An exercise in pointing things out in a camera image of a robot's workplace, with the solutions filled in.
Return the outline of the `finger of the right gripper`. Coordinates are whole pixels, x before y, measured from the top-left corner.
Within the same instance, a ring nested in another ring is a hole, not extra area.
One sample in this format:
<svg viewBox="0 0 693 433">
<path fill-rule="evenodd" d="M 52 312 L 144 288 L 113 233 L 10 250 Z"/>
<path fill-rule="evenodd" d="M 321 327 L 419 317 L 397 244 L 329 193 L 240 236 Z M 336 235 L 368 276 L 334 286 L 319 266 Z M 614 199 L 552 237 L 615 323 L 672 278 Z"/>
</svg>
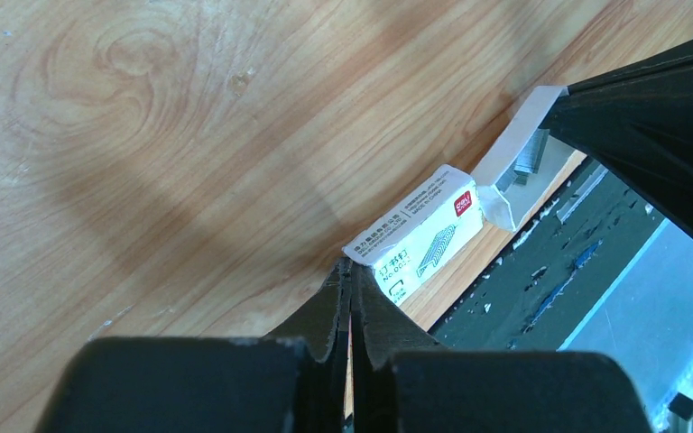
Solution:
<svg viewBox="0 0 693 433">
<path fill-rule="evenodd" d="M 693 239 L 693 40 L 569 86 L 541 128 Z"/>
</svg>

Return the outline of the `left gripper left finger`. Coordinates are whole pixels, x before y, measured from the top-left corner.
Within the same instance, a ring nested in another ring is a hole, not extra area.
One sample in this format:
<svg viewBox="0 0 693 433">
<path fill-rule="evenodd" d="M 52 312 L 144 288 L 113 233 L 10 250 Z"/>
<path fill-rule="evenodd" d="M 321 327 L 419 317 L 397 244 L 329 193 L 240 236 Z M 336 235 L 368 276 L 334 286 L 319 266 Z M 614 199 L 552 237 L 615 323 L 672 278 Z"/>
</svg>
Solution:
<svg viewBox="0 0 693 433">
<path fill-rule="evenodd" d="M 339 432 L 352 263 L 256 337 L 103 337 L 63 371 L 40 432 Z"/>
</svg>

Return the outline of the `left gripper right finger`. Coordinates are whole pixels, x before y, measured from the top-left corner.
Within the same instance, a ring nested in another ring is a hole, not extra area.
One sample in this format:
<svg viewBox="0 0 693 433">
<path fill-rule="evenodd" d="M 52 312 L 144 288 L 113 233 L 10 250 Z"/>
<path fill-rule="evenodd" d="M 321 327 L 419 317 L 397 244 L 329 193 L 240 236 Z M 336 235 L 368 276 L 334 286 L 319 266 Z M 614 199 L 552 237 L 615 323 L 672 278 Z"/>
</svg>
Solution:
<svg viewBox="0 0 693 433">
<path fill-rule="evenodd" d="M 358 432 L 649 432 L 629 376 L 592 352 L 455 351 L 349 266 Z"/>
</svg>

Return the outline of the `staple box with red mark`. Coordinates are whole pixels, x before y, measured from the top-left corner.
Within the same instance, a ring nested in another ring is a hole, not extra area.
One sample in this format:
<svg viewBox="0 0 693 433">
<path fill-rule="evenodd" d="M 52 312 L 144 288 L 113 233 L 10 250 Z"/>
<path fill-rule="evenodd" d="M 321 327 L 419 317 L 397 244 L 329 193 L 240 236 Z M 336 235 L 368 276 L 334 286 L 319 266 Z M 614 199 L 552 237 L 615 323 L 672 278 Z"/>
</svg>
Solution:
<svg viewBox="0 0 693 433">
<path fill-rule="evenodd" d="M 473 177 L 443 164 L 343 247 L 401 306 L 484 226 Z"/>
</svg>

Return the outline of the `small grey staple box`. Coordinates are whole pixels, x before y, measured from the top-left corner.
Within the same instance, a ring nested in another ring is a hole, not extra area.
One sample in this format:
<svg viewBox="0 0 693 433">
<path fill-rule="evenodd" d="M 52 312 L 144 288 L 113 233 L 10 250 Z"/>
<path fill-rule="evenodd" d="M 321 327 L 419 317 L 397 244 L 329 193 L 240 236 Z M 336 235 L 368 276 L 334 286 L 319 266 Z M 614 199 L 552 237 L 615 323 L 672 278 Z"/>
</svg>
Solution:
<svg viewBox="0 0 693 433">
<path fill-rule="evenodd" d="M 486 223 L 518 231 L 569 164 L 581 156 L 543 124 L 568 95 L 566 86 L 535 87 L 471 171 Z"/>
</svg>

